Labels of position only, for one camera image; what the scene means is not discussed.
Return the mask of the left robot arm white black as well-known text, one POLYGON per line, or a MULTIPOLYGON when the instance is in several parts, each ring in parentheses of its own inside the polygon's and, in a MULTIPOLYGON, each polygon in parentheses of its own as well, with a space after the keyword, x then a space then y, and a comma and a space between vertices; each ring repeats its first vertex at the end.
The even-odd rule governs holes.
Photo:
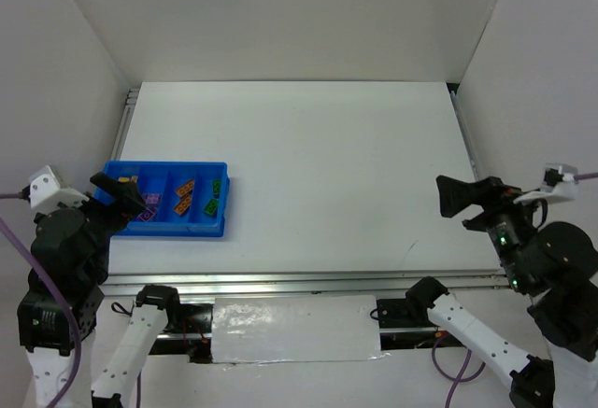
POLYGON ((66 186, 49 166, 21 191, 35 213, 36 238, 13 244, 31 265, 18 310, 20 344, 32 367, 39 407, 127 407, 140 396, 140 375, 158 335, 177 319, 175 288, 148 285, 135 297, 116 351, 97 378, 91 358, 104 299, 113 235, 146 208, 134 182, 104 173, 90 179, 104 204, 66 186))

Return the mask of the purple oval lego blue print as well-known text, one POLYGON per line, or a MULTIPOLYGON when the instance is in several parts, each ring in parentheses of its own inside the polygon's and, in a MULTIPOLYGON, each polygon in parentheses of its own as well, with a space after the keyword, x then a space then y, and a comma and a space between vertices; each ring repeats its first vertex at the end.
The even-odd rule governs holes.
POLYGON ((158 213, 158 210, 156 207, 154 207, 154 206, 147 207, 141 214, 139 214, 137 216, 136 220, 141 221, 141 222, 149 222, 155 218, 157 213, 158 213))

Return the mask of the orange lego plate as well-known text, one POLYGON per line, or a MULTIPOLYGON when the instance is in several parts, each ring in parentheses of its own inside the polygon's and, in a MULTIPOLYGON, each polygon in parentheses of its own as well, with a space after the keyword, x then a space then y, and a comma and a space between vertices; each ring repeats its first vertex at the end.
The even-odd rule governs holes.
POLYGON ((194 180, 190 179, 187 182, 185 182, 184 184, 177 187, 175 189, 175 193, 179 198, 183 198, 186 195, 192 193, 193 189, 194 189, 194 180))
POLYGON ((174 206, 173 211, 179 217, 182 217, 190 209, 191 204, 192 204, 192 196, 190 194, 188 194, 178 201, 178 203, 174 206))

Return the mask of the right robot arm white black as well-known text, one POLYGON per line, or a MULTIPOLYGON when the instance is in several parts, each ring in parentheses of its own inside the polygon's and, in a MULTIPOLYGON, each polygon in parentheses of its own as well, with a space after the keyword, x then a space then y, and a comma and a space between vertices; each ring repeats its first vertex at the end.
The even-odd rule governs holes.
POLYGON ((534 225, 534 212, 577 197, 583 176, 563 166, 546 168, 541 186, 524 191, 490 176, 466 183, 438 176, 440 214, 453 218, 481 208, 463 222, 486 233, 512 290, 547 342, 549 359, 514 346, 469 313, 438 280, 422 278, 406 293, 410 313, 456 338, 509 389, 516 407, 594 407, 597 404, 597 251, 568 222, 534 225))

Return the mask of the purple lego brick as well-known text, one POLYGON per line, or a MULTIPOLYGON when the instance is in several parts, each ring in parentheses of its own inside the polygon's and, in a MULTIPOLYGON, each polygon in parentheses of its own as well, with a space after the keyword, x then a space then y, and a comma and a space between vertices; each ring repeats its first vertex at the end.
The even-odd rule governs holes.
POLYGON ((161 193, 143 193, 142 194, 142 198, 145 202, 145 204, 148 205, 159 205, 161 200, 162 200, 162 194, 161 193))

